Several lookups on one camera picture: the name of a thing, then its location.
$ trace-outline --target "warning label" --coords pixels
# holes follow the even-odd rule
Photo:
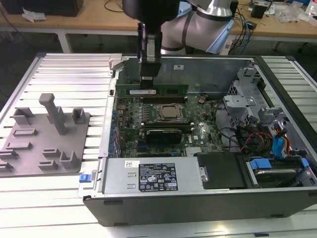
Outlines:
[[[177,191],[175,164],[139,164],[141,192]]]

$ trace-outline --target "blue tab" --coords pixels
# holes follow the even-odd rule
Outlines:
[[[272,165],[269,162],[268,159],[262,158],[262,159],[253,159],[250,162],[252,170],[257,170],[257,169],[271,169]]]
[[[309,163],[308,163],[306,158],[302,158],[301,161],[302,161],[302,164],[303,164],[304,167],[308,167],[309,166]]]
[[[284,144],[284,140],[280,137],[276,145],[276,154],[275,154],[280,159],[284,159],[284,157],[282,156],[283,144]]]
[[[274,155],[278,156],[280,159],[284,159],[282,156],[282,149],[284,145],[284,140],[282,137],[275,136],[273,140],[272,152]]]
[[[91,182],[91,175],[81,174],[79,177],[79,182]]]

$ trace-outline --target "metal case side panel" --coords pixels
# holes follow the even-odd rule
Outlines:
[[[84,204],[105,227],[288,217],[316,203],[316,197],[307,191],[84,198]]]

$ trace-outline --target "black box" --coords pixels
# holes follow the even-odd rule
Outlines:
[[[265,11],[267,10],[267,6],[254,4],[251,17],[262,19]]]
[[[22,14],[23,9],[47,15],[77,16],[84,0],[0,0],[8,14]]]

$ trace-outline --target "green circuit board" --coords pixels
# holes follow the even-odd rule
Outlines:
[[[188,95],[184,104],[169,104],[179,108],[184,122],[193,122],[190,133],[183,133],[179,144],[174,145],[149,145],[144,135],[146,129],[142,128],[143,122],[156,122],[153,129],[164,129],[164,122],[158,121],[159,108],[164,104],[144,104],[140,97],[118,97],[116,108],[121,115],[119,120],[120,136],[124,138],[121,143],[122,158],[137,157],[170,157],[190,156],[188,151],[213,152],[223,151],[224,146],[219,138],[212,120],[213,101],[198,103],[199,94]]]

